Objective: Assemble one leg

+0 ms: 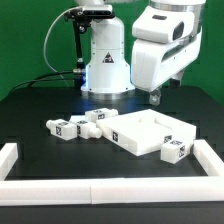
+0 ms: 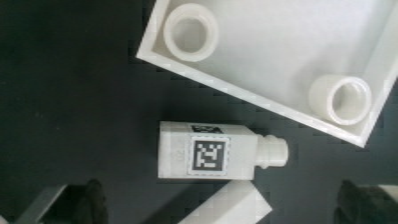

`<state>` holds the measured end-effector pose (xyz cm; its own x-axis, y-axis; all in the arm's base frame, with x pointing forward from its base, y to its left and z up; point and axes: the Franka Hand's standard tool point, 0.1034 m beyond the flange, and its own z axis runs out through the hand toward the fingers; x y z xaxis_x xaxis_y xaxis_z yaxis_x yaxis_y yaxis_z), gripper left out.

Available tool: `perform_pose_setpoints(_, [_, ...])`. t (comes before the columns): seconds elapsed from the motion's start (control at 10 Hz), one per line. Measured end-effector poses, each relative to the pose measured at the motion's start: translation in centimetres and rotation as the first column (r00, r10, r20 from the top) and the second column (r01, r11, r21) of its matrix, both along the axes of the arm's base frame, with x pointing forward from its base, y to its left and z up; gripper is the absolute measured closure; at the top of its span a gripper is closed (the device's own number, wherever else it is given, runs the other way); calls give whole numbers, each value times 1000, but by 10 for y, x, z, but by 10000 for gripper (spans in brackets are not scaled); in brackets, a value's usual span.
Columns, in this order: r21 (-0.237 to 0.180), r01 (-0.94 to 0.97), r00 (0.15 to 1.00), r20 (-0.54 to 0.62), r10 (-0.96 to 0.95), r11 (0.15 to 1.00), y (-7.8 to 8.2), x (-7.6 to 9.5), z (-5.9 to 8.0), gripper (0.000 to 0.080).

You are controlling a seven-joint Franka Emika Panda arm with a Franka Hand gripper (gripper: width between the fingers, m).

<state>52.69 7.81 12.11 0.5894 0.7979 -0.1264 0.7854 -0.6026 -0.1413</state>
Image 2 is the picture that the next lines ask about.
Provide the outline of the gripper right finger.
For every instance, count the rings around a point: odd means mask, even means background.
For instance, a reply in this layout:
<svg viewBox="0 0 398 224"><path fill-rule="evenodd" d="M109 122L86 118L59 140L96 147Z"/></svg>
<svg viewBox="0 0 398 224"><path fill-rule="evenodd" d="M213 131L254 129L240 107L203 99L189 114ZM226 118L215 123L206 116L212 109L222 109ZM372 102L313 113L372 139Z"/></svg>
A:
<svg viewBox="0 0 398 224"><path fill-rule="evenodd" d="M398 224L398 185L341 182L336 224Z"/></svg>

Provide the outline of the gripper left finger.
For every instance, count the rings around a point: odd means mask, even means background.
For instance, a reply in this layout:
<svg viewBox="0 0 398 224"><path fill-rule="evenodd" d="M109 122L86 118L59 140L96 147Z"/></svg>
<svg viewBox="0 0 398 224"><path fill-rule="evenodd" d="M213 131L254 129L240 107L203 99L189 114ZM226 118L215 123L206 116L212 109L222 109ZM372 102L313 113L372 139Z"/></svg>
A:
<svg viewBox="0 0 398 224"><path fill-rule="evenodd" d="M107 197L102 183L50 186L18 217L16 224L109 224Z"/></svg>

